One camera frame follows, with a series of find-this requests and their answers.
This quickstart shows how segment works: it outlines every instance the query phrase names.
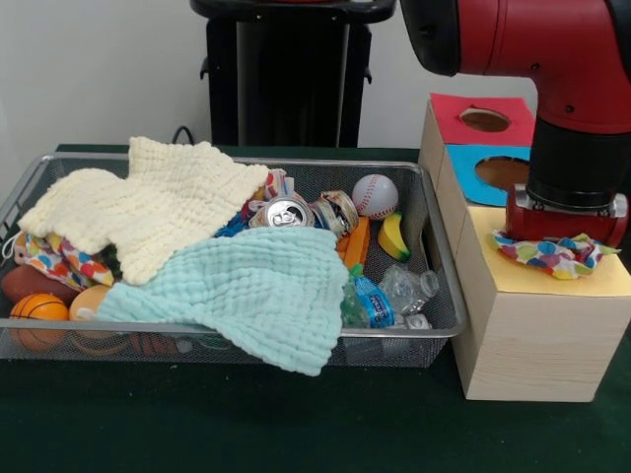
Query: circular opening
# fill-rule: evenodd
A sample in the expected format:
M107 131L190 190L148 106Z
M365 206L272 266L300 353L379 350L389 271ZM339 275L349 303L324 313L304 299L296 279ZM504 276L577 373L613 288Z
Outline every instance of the circular opening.
M511 125L508 116L485 108L468 108L460 114L460 119L469 128L487 133L499 133Z
M285 210L278 212L271 216L273 227L286 227L301 225L305 215L301 209L292 205L288 206Z
M487 158L475 166L478 177L498 189L508 190L528 181L528 161L508 156Z

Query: orange ball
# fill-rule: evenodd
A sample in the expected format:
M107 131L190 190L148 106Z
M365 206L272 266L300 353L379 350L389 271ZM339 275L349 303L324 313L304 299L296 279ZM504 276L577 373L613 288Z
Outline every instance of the orange ball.
M50 294L33 294L19 301L11 310L11 318L36 320L68 320L68 307L60 298ZM61 343L65 332L15 328L11 330L13 339L27 350L44 352Z

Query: yellow box top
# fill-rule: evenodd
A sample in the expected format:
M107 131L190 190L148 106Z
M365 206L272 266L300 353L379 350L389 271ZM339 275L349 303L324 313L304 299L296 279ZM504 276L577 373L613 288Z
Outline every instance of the yellow box top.
M560 281L540 269L511 261L491 246L493 231L504 228L505 209L470 206L468 211L498 291L593 298L631 297L631 275L617 255L605 256L590 276Z

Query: white wall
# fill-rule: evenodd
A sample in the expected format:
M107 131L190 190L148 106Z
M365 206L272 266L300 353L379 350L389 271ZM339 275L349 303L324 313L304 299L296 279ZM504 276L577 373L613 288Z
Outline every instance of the white wall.
M59 143L208 138L205 55L187 0L0 0L0 198Z
M360 146L417 147L430 91L527 96L528 81L425 72L396 16L372 26ZM0 0L0 201L59 143L209 139L205 20L187 0Z

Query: baseball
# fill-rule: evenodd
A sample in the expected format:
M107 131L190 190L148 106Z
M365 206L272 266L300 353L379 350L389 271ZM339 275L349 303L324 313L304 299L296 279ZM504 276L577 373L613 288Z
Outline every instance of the baseball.
M353 204L359 215L383 220L396 210L398 191L394 182L384 175L366 175L353 188Z

